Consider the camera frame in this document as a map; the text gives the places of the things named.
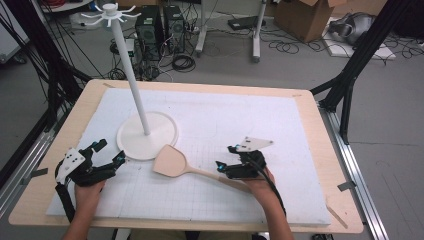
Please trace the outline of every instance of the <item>white mat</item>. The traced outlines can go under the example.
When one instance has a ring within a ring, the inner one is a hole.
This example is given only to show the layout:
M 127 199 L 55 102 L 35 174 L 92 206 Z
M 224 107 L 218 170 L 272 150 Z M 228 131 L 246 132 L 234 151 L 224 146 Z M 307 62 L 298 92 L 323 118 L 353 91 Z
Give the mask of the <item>white mat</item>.
M 328 47 L 328 53 L 332 57 L 351 57 L 355 52 L 352 49 L 352 46 L 346 43 L 346 41 L 341 38 L 337 33 L 327 33 L 330 22 L 335 20 L 337 20 L 337 18 L 331 17 L 328 20 L 324 32 L 322 33 L 324 44 L 326 47 Z M 372 57 L 372 59 L 379 60 L 394 60 L 395 58 L 396 55 L 393 54 L 393 52 L 388 47 L 386 47 L 384 43 L 381 44 L 380 48 L 375 52 L 374 56 Z
M 227 146 L 245 136 L 269 139 L 262 149 L 276 177 L 289 223 L 330 224 L 296 102 L 291 98 L 189 92 L 141 91 L 146 111 L 160 111 L 177 123 L 175 147 L 190 165 L 212 173 L 215 161 L 240 163 Z M 93 156 L 95 166 L 107 164 L 118 152 L 116 133 L 136 113 L 130 90 L 108 89 L 78 149 L 105 138 L 108 145 Z M 73 186 L 69 187 L 71 196 Z M 64 215 L 54 196 L 49 215 Z M 102 191 L 97 216 L 146 219 L 265 222 L 252 195 L 195 174 L 169 178 L 152 172 L 152 162 L 121 166 Z

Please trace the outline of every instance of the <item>white pole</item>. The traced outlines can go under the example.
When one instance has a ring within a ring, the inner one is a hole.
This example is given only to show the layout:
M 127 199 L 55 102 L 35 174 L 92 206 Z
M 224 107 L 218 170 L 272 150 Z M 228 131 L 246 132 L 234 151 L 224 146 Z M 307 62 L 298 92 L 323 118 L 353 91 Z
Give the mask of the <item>white pole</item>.
M 149 124 L 146 119 L 146 114 L 144 113 L 143 104 L 140 98 L 140 92 L 137 87 L 133 68 L 131 66 L 130 57 L 128 56 L 127 47 L 125 45 L 125 40 L 122 35 L 121 24 L 119 23 L 118 19 L 112 19 L 112 32 L 113 36 L 115 37 L 115 42 L 116 46 L 118 47 L 122 65 L 124 65 L 125 75 L 127 75 L 128 82 L 131 87 L 131 92 L 134 97 L 134 102 L 137 107 L 138 115 L 140 116 L 141 124 L 143 125 L 144 135 L 150 135 Z

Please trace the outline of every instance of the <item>wooden spatula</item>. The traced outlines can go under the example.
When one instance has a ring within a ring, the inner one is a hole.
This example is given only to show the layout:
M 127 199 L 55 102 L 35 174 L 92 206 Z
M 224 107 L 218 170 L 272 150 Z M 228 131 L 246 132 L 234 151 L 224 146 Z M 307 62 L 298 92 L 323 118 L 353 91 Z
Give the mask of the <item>wooden spatula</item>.
M 153 171 L 168 177 L 178 177 L 184 173 L 197 173 L 218 180 L 219 182 L 222 182 L 240 191 L 250 193 L 249 187 L 243 183 L 191 167 L 188 164 L 185 155 L 171 145 L 165 145 L 160 150 L 153 163 Z

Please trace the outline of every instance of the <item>brown cardboard box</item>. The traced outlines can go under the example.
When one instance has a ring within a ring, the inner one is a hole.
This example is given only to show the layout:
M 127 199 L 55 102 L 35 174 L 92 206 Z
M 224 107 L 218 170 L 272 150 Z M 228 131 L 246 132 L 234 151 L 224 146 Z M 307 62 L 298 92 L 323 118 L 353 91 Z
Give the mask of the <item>brown cardboard box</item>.
M 159 0 L 116 0 L 119 7 L 141 7 L 143 5 L 159 5 Z
M 347 0 L 280 1 L 274 20 L 277 26 L 302 42 L 321 37 L 335 6 Z

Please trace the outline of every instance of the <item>gray floor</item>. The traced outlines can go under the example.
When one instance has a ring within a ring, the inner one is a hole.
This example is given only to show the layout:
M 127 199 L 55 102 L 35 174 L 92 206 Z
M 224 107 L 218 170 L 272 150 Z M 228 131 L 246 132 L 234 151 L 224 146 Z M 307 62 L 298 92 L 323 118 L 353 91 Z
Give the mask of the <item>gray floor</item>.
M 211 19 L 209 26 L 226 27 L 227 17 Z M 275 27 L 268 20 L 267 30 Z M 112 33 L 104 29 L 75 32 L 75 40 L 100 72 L 110 70 Z M 98 75 L 76 47 L 74 62 L 89 75 Z M 335 77 L 348 59 L 330 57 L 298 44 L 297 54 L 278 52 L 261 42 L 260 63 L 251 60 L 251 38 L 208 33 L 204 53 L 190 73 L 169 72 L 172 81 L 273 88 L 311 89 Z M 390 239 L 424 239 L 424 96 L 421 87 L 424 56 L 405 59 L 399 54 L 387 66 L 371 61 L 355 85 L 349 139 L 374 203 Z M 30 64 L 0 68 L 0 164 L 11 156 L 46 108 L 44 96 Z M 169 82 L 161 74 L 157 81 Z M 316 96 L 320 100 L 325 95 Z M 0 220 L 0 239 L 58 239 L 64 228 L 11 226 L 10 210 Z M 94 229 L 89 239 L 108 239 L 111 229 Z M 311 234 L 296 234 L 310 239 Z M 335 234 L 335 239 L 372 239 L 367 230 L 359 235 Z

